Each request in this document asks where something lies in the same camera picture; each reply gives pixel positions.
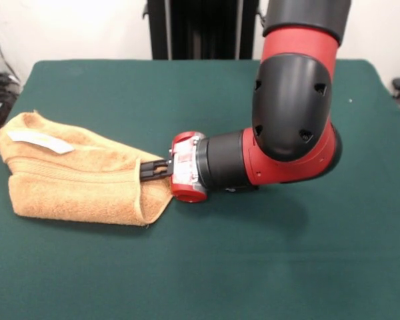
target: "ventilation hole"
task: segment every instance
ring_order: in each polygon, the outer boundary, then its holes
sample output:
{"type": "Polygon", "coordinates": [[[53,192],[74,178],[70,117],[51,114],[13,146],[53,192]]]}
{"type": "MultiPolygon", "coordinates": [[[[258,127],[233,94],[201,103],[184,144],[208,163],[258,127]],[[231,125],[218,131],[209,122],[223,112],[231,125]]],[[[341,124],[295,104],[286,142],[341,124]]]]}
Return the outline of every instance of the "ventilation hole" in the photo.
{"type": "Polygon", "coordinates": [[[316,92],[318,92],[320,95],[325,96],[327,86],[324,83],[316,83],[314,86],[314,90],[316,90],[316,92]]]}
{"type": "Polygon", "coordinates": [[[260,136],[261,135],[261,132],[262,132],[262,125],[257,125],[256,127],[255,127],[255,133],[256,133],[256,136],[260,136]]]}
{"type": "Polygon", "coordinates": [[[308,143],[311,140],[311,138],[313,138],[312,132],[310,132],[308,130],[300,130],[299,131],[299,136],[302,138],[302,140],[305,143],[308,143]]]}
{"type": "Polygon", "coordinates": [[[261,85],[262,85],[262,81],[261,80],[256,80],[255,91],[258,90],[261,87],[261,85]]]}

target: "white wall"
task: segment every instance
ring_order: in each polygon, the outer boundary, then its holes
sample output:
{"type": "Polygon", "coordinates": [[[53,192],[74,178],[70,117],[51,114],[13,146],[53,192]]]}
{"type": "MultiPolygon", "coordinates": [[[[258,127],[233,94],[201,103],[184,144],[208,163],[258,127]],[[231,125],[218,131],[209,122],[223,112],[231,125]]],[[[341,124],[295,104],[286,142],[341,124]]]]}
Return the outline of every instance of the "white wall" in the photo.
{"type": "MultiPolygon", "coordinates": [[[[147,0],[0,0],[0,42],[22,80],[44,59],[150,59],[147,0]]],[[[384,84],[400,76],[400,0],[352,0],[340,58],[372,62],[384,84]]],[[[266,11],[268,0],[261,0],[266,11]]],[[[256,29],[254,57],[263,39],[256,29]]]]}

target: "table surface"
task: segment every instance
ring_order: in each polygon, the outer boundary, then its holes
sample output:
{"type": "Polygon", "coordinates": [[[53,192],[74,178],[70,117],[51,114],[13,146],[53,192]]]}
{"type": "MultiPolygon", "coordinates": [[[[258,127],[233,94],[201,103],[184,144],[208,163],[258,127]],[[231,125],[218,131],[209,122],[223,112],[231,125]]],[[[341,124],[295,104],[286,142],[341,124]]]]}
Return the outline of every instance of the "table surface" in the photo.
{"type": "MultiPolygon", "coordinates": [[[[250,126],[257,68],[40,62],[11,117],[166,156],[182,131],[250,126]]],[[[332,119],[329,175],[172,201],[147,229],[20,218],[0,158],[0,319],[400,319],[400,110],[368,62],[337,62],[332,119]]]]}

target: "black joint cover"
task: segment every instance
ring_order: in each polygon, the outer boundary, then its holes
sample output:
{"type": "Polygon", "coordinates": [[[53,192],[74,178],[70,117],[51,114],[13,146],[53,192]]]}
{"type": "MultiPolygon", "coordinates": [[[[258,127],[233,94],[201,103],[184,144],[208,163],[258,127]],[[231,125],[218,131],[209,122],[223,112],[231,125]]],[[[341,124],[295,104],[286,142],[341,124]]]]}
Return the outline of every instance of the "black joint cover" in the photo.
{"type": "Polygon", "coordinates": [[[269,0],[263,36],[288,26],[323,30],[342,44],[351,0],[269,0]]]}
{"type": "Polygon", "coordinates": [[[282,162],[308,154],[323,134],[331,96],[330,74],[314,58],[283,54],[262,62],[252,110],[262,152],[282,162]]]}
{"type": "Polygon", "coordinates": [[[249,186],[243,159],[243,131],[202,139],[197,167],[201,184],[208,190],[249,186]]]}

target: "towel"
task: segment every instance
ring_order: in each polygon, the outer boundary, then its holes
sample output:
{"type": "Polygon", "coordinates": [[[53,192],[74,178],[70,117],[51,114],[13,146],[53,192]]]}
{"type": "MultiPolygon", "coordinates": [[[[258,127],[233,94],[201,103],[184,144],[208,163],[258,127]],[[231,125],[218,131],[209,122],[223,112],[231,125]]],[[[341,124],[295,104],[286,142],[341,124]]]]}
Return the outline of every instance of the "towel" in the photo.
{"type": "Polygon", "coordinates": [[[11,172],[9,195],[19,216],[145,226],[172,199],[169,179],[139,180],[141,163],[160,157],[36,111],[0,129],[0,156],[11,172]]]}

